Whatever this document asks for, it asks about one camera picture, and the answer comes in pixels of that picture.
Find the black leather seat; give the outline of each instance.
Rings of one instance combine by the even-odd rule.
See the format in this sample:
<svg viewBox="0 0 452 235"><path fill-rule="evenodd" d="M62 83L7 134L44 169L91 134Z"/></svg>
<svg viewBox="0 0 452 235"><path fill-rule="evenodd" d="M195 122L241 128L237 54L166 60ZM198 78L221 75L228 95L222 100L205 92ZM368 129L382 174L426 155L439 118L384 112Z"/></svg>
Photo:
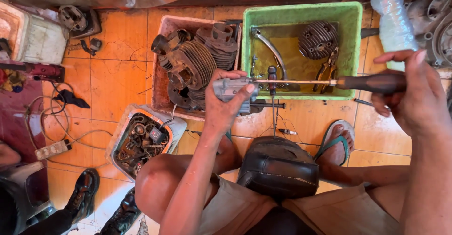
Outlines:
<svg viewBox="0 0 452 235"><path fill-rule="evenodd" d="M258 137L245 154L237 184L276 200L312 196L319 187L319 166L296 143Z"/></svg>

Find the green plastic tub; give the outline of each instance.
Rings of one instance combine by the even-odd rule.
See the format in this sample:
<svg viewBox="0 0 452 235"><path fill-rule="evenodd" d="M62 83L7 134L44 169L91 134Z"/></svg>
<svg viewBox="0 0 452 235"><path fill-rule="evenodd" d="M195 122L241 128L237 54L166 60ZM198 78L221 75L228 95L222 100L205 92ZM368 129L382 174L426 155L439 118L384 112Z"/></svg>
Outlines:
<svg viewBox="0 0 452 235"><path fill-rule="evenodd" d="M303 24L308 24L317 20L324 20L333 23L336 26L339 35L339 56L336 61L337 76L356 76L359 66L359 46L361 43L361 18L363 7L359 2L338 2L324 4L305 4L305 5L288 5L288 6L272 6L248 8L243 13L243 39L242 39L242 70L250 76L251 64L253 62L253 54L258 57L256 68L259 66L259 72L262 73L263 79L267 77L264 68L269 65L276 65L273 53L266 48L263 43L254 38L251 34L251 27L270 28L273 32L268 32L266 38L274 44L276 49L281 53L283 61L287 67L287 76L289 79L295 80L314 80L316 72L321 63L327 58L320 60L309 60L308 58L299 57L301 54L296 44L287 46L285 39L281 34L284 28L287 29L287 35L290 36L291 42L296 42L296 34L300 32ZM355 91L352 89L342 90L332 88L332 92L320 94L312 92L313 85L302 85L302 91L278 91L275 98L277 99L319 99L319 100L349 100L352 99ZM268 91L262 90L258 99L269 99Z"/></svg>

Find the orange floor tile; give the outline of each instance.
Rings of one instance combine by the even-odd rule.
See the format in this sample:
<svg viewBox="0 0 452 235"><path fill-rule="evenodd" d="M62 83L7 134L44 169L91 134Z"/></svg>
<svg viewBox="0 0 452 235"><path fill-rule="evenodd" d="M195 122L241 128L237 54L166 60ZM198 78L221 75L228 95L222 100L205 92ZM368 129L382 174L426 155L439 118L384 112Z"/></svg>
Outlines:
<svg viewBox="0 0 452 235"><path fill-rule="evenodd" d="M73 138L80 137L90 130L106 130L114 133L117 123L128 104L149 104L152 93L153 53L150 45L158 33L160 20L164 15L188 16L202 19L241 18L245 6L217 6L214 8L173 8L141 9L122 11L102 11L102 33L93 37L103 41L102 49L95 56L86 52L66 51L63 65L66 68L66 82L69 83L77 97L91 105L91 109L82 109L69 105L66 112L69 121L63 116L56 118L68 127ZM363 28L379 26L379 15L369 4L363 5ZM373 58L383 53L378 36L371 36L361 41L359 76L385 69L385 65L376 65ZM452 76L452 70L441 70L442 78ZM43 84L45 95L52 93L52 86ZM369 100L368 92L356 91L356 98ZM279 100L286 103L286 109L277 109L277 128L290 129L297 135L286 137L298 143L303 149L314 155L321 144L328 125L337 119L344 119L355 127L356 140L354 151L347 163L350 167L410 163L410 139L398 127L393 118L377 115L370 106L350 101L321 100ZM50 107L48 100L45 107ZM192 154L202 132L203 122L185 120L187 131L177 147L177 154ZM63 129L53 116L44 119L45 130L53 140L64 136ZM241 155L244 155L253 138L272 135L272 114L270 108L261 113L238 117L231 129L232 140ZM48 163L50 196L56 208L63 208L74 186L78 174L83 168L63 165L95 167L107 161L105 148L110 136L104 132L89 134L81 139L82 143L93 145L92 148L76 143L71 151L51 158L59 163ZM95 198L95 213L83 220L79 231L71 234L93 234L98 231L116 210L125 193L133 186L121 172L111 164L98 169L101 176L99 192ZM238 170L223 174L223 177L235 181ZM318 192L339 188L325 182L320 183ZM136 234L140 221L148 226L149 234L157 234L159 225L142 215L128 232Z"/></svg>

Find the screwdriver handle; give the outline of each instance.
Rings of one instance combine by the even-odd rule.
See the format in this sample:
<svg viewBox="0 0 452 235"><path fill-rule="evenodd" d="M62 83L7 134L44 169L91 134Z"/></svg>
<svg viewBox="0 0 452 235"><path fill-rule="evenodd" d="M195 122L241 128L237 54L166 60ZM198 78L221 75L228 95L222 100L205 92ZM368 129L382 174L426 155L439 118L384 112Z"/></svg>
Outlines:
<svg viewBox="0 0 452 235"><path fill-rule="evenodd" d="M277 78L277 76L276 76L276 66L274 66L274 65L271 65L271 66L269 66L268 67L268 70L267 70L267 72L268 72L268 79L269 80L276 80ZM268 84L268 89L270 90L270 95L271 96L274 96L274 95L276 95L276 83L269 83Z"/></svg>
<svg viewBox="0 0 452 235"><path fill-rule="evenodd" d="M359 89L381 94L392 94L406 90L406 78L399 74L376 74L371 76L342 76L337 88Z"/></svg>

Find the hand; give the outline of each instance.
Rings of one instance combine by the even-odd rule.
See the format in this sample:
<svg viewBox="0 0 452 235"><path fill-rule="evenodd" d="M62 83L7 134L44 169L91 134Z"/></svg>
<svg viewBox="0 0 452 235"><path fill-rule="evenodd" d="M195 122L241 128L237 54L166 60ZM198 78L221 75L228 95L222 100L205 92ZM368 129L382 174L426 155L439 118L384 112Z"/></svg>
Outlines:
<svg viewBox="0 0 452 235"><path fill-rule="evenodd" d="M203 133L226 134L232 127L240 106L246 99L251 97L255 88L253 84L248 84L241 88L232 100L225 103L215 96L212 87L213 81L224 78L238 79L246 75L246 72L240 70L224 71L216 69L213 72L213 76L206 88L206 120Z"/></svg>
<svg viewBox="0 0 452 235"><path fill-rule="evenodd" d="M391 95L372 93L372 102L376 112L382 116L389 117L392 112L403 131L411 137L452 131L441 79L438 72L424 61L425 55L425 50L403 50L387 52L373 60L374 63L405 62L405 72L384 70L382 73L405 74L406 92Z"/></svg>

